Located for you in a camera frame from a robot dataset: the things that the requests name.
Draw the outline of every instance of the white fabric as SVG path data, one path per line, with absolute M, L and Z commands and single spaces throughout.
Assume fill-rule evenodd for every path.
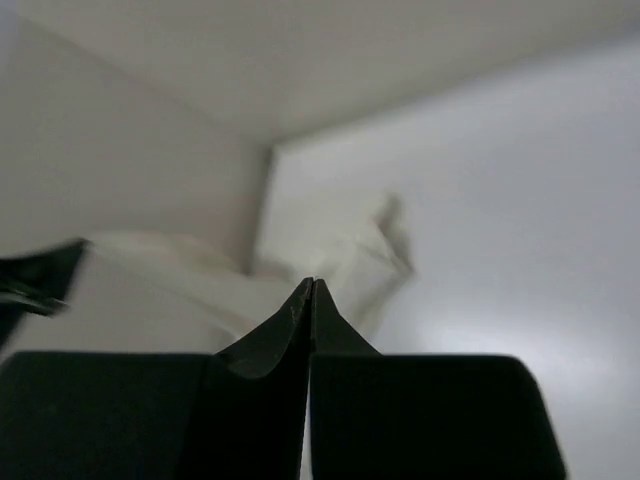
M 212 321 L 236 338 L 274 313 L 302 278 L 313 276 L 327 281 L 342 315 L 370 339 L 380 310 L 410 269 L 381 229 L 389 197 L 333 198 L 291 211 L 269 259 L 278 274 L 258 269 L 245 275 L 185 235 L 107 232 L 90 240 L 98 254 L 214 312 Z M 384 218 L 387 225 L 396 220 Z

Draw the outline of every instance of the black plastic part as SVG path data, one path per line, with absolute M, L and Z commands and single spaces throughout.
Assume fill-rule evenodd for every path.
M 0 479 L 297 479 L 312 284 L 215 356 L 15 355 Z
M 173 479 L 204 355 L 20 353 L 0 377 L 0 478 Z
M 300 474 L 312 279 L 269 320 L 207 362 L 177 478 Z
M 46 252 L 0 259 L 0 349 L 25 313 L 53 316 L 65 307 L 86 245 L 79 239 Z
M 311 341 L 314 352 L 380 355 L 340 315 L 324 280 L 316 280 L 311 297 Z
M 315 480 L 566 476 L 538 387 L 493 356 L 315 355 Z

